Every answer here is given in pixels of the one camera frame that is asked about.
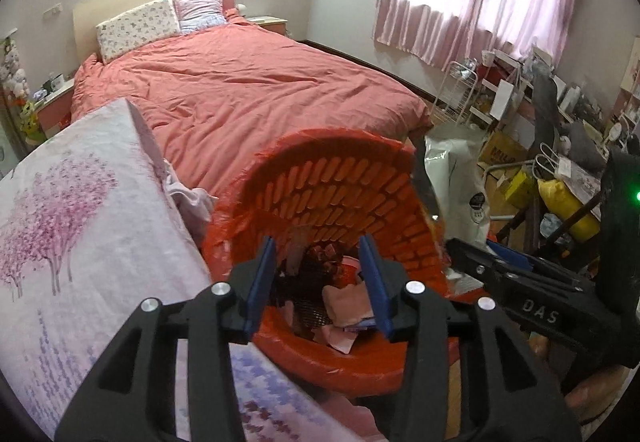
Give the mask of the person's right hand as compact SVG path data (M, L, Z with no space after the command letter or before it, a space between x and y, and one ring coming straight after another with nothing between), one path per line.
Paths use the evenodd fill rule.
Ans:
M582 425L596 422L620 400L637 370L624 366L600 370L568 392L565 402Z

